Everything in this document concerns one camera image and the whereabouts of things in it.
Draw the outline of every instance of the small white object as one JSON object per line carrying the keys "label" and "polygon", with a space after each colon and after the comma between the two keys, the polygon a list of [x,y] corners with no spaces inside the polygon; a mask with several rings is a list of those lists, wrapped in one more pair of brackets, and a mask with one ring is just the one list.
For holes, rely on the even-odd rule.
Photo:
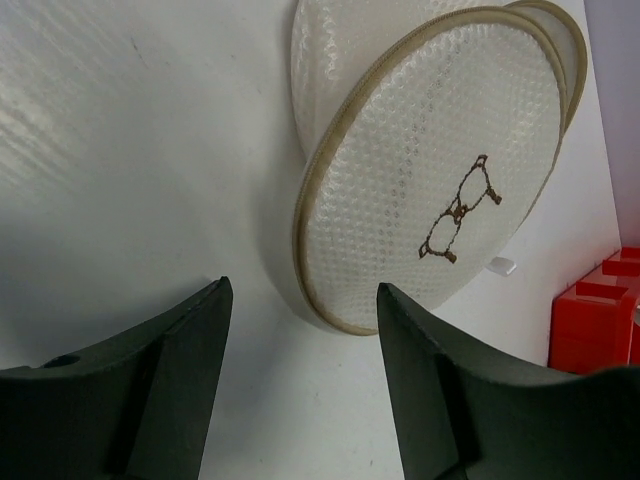
{"label": "small white object", "polygon": [[491,260],[491,263],[487,265],[487,270],[497,273],[502,277],[508,277],[516,271],[516,268],[518,268],[516,262],[504,257],[495,257]]}

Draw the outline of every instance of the hole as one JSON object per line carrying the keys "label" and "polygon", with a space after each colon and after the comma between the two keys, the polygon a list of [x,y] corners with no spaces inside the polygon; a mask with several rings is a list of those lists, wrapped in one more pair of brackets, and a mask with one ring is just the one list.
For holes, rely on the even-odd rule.
{"label": "hole", "polygon": [[78,357],[77,355],[62,355],[61,357],[56,357],[53,360],[49,360],[42,366],[42,368],[67,367],[69,365],[73,365],[74,363],[78,363],[79,361],[80,357]]}

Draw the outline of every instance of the red box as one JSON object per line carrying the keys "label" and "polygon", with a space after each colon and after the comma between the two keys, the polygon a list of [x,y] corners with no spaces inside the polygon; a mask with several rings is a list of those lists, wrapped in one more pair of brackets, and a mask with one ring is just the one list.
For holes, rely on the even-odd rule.
{"label": "red box", "polygon": [[625,247],[554,300],[549,366],[588,374],[640,364],[639,301],[640,248]]}

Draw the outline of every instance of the black plastic piece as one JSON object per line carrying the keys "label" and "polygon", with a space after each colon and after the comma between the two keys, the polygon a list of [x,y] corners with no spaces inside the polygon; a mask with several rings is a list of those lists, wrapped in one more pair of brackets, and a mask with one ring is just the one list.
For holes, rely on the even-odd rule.
{"label": "black plastic piece", "polygon": [[392,285],[378,321],[407,480],[640,479],[640,369],[530,364]]}
{"label": "black plastic piece", "polygon": [[0,371],[0,479],[197,480],[232,301],[222,278],[104,342]]}

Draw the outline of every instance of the white surface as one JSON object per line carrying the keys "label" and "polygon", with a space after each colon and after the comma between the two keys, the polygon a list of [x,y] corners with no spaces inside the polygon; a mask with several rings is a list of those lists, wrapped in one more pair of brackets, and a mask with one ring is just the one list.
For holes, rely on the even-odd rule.
{"label": "white surface", "polygon": [[620,237],[640,245],[640,2],[585,2]]}
{"label": "white surface", "polygon": [[[582,0],[561,4],[586,28]],[[378,339],[317,329],[279,294],[305,311],[289,251],[304,163],[294,8],[0,1],[0,368],[102,340],[228,275],[201,478],[399,480]],[[590,71],[556,172],[503,252],[518,270],[482,272],[436,313],[542,363],[552,297],[617,245]]]}

